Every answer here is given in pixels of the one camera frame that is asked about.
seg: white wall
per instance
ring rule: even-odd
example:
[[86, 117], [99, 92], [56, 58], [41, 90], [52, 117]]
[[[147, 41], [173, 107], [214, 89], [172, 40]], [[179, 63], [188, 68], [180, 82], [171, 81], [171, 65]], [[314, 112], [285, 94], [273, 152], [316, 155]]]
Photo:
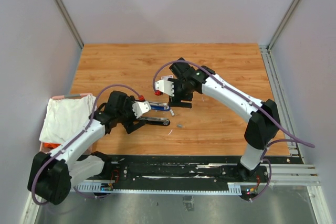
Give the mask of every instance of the white wall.
[[48, 99], [69, 91], [80, 49], [53, 0], [0, 8], [0, 222], [18, 223]]
[[292, 0], [63, 0], [85, 43], [267, 44]]
[[272, 50], [303, 148], [336, 222], [336, 1], [302, 0]]

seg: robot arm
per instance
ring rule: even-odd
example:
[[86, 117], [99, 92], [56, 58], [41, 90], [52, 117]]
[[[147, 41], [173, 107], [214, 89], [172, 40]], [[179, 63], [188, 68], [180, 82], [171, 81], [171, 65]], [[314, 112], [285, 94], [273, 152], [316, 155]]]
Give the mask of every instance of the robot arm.
[[170, 106], [191, 108], [191, 103], [181, 101], [192, 101], [193, 92], [208, 95], [225, 106], [235, 111], [247, 123], [245, 140], [247, 147], [240, 160], [240, 167], [243, 173], [252, 174], [260, 164], [267, 143], [276, 135], [278, 128], [264, 116], [257, 108], [241, 97], [253, 101], [266, 110], [277, 122], [280, 121], [277, 106], [272, 100], [262, 102], [253, 98], [224, 81], [212, 69], [202, 66], [222, 84], [212, 79], [208, 74], [198, 69], [195, 70], [187, 63], [179, 62], [170, 66], [170, 70], [177, 79], [159, 80], [155, 88], [162, 93], [168, 94]]
[[83, 161], [77, 162], [76, 160], [95, 141], [110, 134], [112, 128], [118, 123], [124, 126], [127, 133], [145, 125], [147, 121], [141, 120], [141, 116], [150, 109], [150, 104], [146, 101], [136, 101], [133, 96], [129, 97], [123, 92], [113, 91], [108, 102], [95, 111], [90, 126], [86, 127], [88, 120], [83, 129], [74, 135], [76, 137], [84, 130], [71, 145], [68, 146], [74, 137], [49, 153], [39, 152], [35, 155], [28, 190], [32, 190], [36, 174], [47, 161], [50, 163], [42, 170], [35, 185], [35, 192], [55, 205], [61, 203], [71, 188], [83, 180], [94, 175], [111, 174], [111, 160], [108, 155], [95, 152]]

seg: white towel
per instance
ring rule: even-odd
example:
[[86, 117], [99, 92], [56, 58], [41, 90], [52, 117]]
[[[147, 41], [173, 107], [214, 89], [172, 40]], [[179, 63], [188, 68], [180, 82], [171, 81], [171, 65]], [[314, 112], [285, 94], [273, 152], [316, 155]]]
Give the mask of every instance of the white towel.
[[84, 125], [92, 112], [95, 97], [81, 99], [49, 99], [46, 118], [39, 140], [44, 143], [62, 144]]

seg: purple cable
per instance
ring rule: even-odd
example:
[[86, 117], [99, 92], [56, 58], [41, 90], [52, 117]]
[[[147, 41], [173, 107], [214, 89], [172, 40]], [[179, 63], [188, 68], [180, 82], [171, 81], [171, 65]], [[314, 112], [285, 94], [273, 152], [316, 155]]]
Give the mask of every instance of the purple cable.
[[287, 131], [284, 127], [282, 127], [270, 114], [268, 114], [263, 108], [261, 108], [260, 106], [256, 105], [253, 101], [251, 101], [250, 99], [248, 99], [247, 97], [245, 97], [244, 95], [240, 94], [238, 91], [232, 89], [231, 87], [228, 86], [224, 86], [224, 88], [230, 90], [232, 93], [235, 93], [237, 96], [241, 97], [242, 99], [244, 99], [247, 102], [250, 102], [252, 106], [256, 107], [258, 110], [260, 110], [268, 119], [270, 119], [272, 121], [272, 123], [278, 127], [282, 132], [284, 132], [286, 135], [290, 136], [292, 139], [294, 139], [296, 143], [300, 143], [303, 144], [307, 147], [310, 148], [315, 148], [315, 145], [311, 144], [311, 143], [307, 143], [301, 139], [299, 139], [298, 137], [294, 136], [293, 134], [291, 134], [289, 131]]
[[32, 184], [32, 191], [31, 191], [31, 198], [33, 199], [33, 202], [39, 206], [42, 206], [42, 205], [45, 205], [46, 203], [48, 203], [48, 201], [45, 201], [45, 202], [39, 202], [37, 199], [36, 199], [36, 194], [35, 194], [35, 189], [36, 189], [36, 184], [37, 184], [37, 181], [38, 181], [38, 178], [40, 177], [42, 171], [55, 159], [57, 158], [61, 153], [62, 153], [62, 150], [66, 150], [74, 141], [76, 141], [80, 136], [83, 135], [83, 133], [90, 127], [92, 121], [93, 121], [93, 116], [94, 116], [94, 110], [97, 106], [97, 102], [98, 102], [98, 99], [99, 97], [101, 96], [101, 94], [106, 90], [106, 89], [109, 89], [109, 88], [112, 88], [112, 87], [123, 87], [123, 88], [127, 88], [131, 91], [133, 91], [137, 96], [140, 96], [140, 94], [138, 92], [136, 92], [133, 88], [127, 86], [127, 85], [124, 85], [124, 84], [112, 84], [112, 85], [109, 85], [105, 88], [103, 88], [97, 95], [95, 101], [94, 101], [94, 104], [93, 104], [93, 108], [92, 108], [92, 113], [91, 113], [91, 117], [90, 117], [90, 121], [89, 123], [86, 125], [85, 129], [82, 130], [77, 136], [75, 136], [71, 141], [69, 141], [69, 143], [67, 143], [63, 149], [61, 149], [59, 152], [57, 152], [53, 157], [51, 157], [50, 159], [47, 160], [47, 162], [45, 162], [41, 168], [38, 170], [38, 172], [36, 173], [35, 175], [35, 178], [33, 180], [33, 184]]
[[220, 85], [223, 85], [221, 81], [219, 81], [216, 77], [214, 77], [208, 70], [206, 70], [205, 68], [201, 67], [200, 65], [197, 65], [196, 63], [193, 63], [193, 62], [190, 62], [190, 61], [186, 61], [186, 60], [173, 60], [173, 61], [170, 61], [166, 64], [164, 64], [162, 67], [160, 67], [158, 69], [158, 71], [155, 73], [154, 75], [154, 78], [153, 78], [153, 89], [154, 91], [156, 91], [155, 89], [155, 79], [157, 78], [157, 75], [160, 73], [160, 71], [165, 68], [166, 66], [170, 65], [170, 64], [173, 64], [173, 63], [188, 63], [190, 65], [193, 65], [199, 69], [201, 69], [203, 72], [205, 72], [210, 78], [212, 78], [215, 82], [217, 82], [218, 84]]
[[241, 97], [242, 99], [244, 99], [246, 102], [250, 103], [252, 106], [254, 106], [255, 108], [257, 108], [258, 110], [260, 110], [268, 119], [270, 119], [272, 121], [272, 123], [281, 131], [283, 131], [286, 135], [290, 136], [291, 138], [293, 138], [295, 141], [295, 143], [300, 143], [303, 144], [307, 147], [310, 148], [315, 148], [314, 144], [311, 143], [307, 143], [301, 139], [299, 139], [298, 137], [294, 136], [293, 134], [291, 134], [289, 131], [287, 131], [284, 127], [282, 127], [270, 114], [268, 114], [263, 108], [261, 108], [260, 106], [258, 106], [257, 104], [255, 104], [253, 101], [251, 101], [250, 99], [248, 99], [247, 97], [245, 97], [243, 94], [239, 93], [238, 91], [234, 90], [231, 87], [228, 87], [227, 85], [224, 85], [221, 81], [219, 81], [216, 77], [214, 77], [209, 71], [207, 71], [205, 68], [201, 67], [198, 64], [195, 64], [193, 62], [190, 61], [186, 61], [186, 60], [174, 60], [174, 61], [170, 61], [166, 64], [164, 64], [162, 67], [160, 67], [158, 69], [158, 71], [155, 73], [154, 78], [153, 78], [153, 89], [154, 91], [156, 91], [155, 89], [155, 80], [159, 74], [159, 72], [166, 66], [173, 64], [173, 63], [188, 63], [190, 65], [193, 65], [199, 69], [201, 69], [203, 72], [205, 72], [207, 75], [209, 75], [210, 78], [212, 78], [214, 81], [216, 81], [220, 86], [222, 86], [223, 88], [226, 88], [227, 90], [231, 91], [232, 93], [236, 94], [237, 96]]
[[272, 178], [271, 162], [268, 159], [266, 159], [266, 158], [264, 158], [262, 161], [268, 163], [268, 166], [269, 166], [268, 180], [267, 180], [267, 183], [266, 183], [265, 187], [261, 190], [261, 192], [258, 193], [258, 195], [256, 195], [253, 199], [250, 199], [251, 202], [253, 202], [257, 198], [259, 198], [266, 191], [267, 187], [269, 186], [269, 183], [271, 182], [271, 178]]

